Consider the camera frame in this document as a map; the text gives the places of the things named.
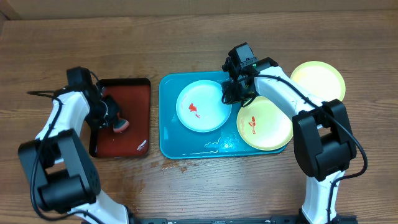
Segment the round orange green sponge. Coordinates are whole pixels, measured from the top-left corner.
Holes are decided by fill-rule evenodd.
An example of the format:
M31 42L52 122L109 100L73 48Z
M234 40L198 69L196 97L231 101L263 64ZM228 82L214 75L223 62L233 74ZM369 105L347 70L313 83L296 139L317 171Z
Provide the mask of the round orange green sponge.
M128 126L129 126L128 120L117 116L115 122L113 123L113 131L115 133L122 133L124 130L128 128Z

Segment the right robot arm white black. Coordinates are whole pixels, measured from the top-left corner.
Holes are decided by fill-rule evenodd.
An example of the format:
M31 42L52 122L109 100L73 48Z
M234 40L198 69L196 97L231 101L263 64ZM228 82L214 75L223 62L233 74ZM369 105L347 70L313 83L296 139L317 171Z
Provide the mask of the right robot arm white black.
M342 217L335 210L338 186L347 178L345 171L358 146L344 104L307 92L271 58L227 57L222 69L229 74L222 84L224 104L246 106L263 96L292 121L295 158L307 176L296 222L357 223L356 217Z

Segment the green plate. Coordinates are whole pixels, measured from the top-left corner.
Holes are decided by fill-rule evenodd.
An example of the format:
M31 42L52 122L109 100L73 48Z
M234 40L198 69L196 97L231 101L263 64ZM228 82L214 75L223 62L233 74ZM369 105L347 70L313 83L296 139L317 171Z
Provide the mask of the green plate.
M236 124L242 139L262 151L279 149L293 137L291 120L263 96L240 108Z
M326 101L343 101L345 97L346 85L341 73L325 62L302 63L292 72L290 79Z

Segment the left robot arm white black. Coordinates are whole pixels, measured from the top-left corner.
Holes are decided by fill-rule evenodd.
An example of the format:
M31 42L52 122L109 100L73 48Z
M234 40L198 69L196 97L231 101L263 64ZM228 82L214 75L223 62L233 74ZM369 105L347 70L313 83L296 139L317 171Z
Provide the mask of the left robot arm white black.
M52 99L53 109L35 139L18 148L29 183L30 202L43 220L78 216L87 223L133 223L126 206L102 189L96 167L80 140L91 112L81 91L32 91Z

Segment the light blue plate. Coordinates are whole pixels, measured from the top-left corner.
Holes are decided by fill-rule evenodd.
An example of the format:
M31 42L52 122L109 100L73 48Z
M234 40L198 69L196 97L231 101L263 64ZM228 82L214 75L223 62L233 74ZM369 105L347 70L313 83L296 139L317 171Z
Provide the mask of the light blue plate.
M206 133L220 128L228 120L232 106L221 101L221 84L199 80L187 85L176 102L177 117L188 129Z

